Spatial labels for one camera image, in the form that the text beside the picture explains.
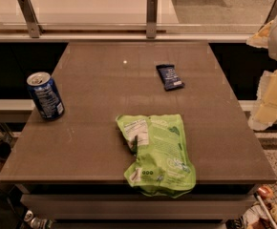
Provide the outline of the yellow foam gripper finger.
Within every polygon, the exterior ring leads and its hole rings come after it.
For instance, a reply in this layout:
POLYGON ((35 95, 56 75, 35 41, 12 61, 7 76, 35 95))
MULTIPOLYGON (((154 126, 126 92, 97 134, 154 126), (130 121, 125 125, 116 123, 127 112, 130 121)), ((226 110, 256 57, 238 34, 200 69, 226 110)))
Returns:
POLYGON ((277 70, 263 72, 256 95, 248 125, 252 130, 263 131, 277 121, 277 70))
POLYGON ((256 33, 246 40, 246 44, 254 48, 267 49, 272 24, 273 21, 269 21, 263 25, 256 33))

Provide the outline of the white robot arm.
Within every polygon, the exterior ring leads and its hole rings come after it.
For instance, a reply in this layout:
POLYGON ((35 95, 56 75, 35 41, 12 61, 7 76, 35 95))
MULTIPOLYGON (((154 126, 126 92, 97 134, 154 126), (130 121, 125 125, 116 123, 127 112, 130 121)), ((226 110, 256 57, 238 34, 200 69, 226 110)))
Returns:
MULTIPOLYGON (((267 49, 268 56, 277 61, 277 15, 249 37, 246 44, 267 49)), ((248 125, 252 130, 263 131, 277 121, 277 70, 263 72, 256 95, 248 125)))

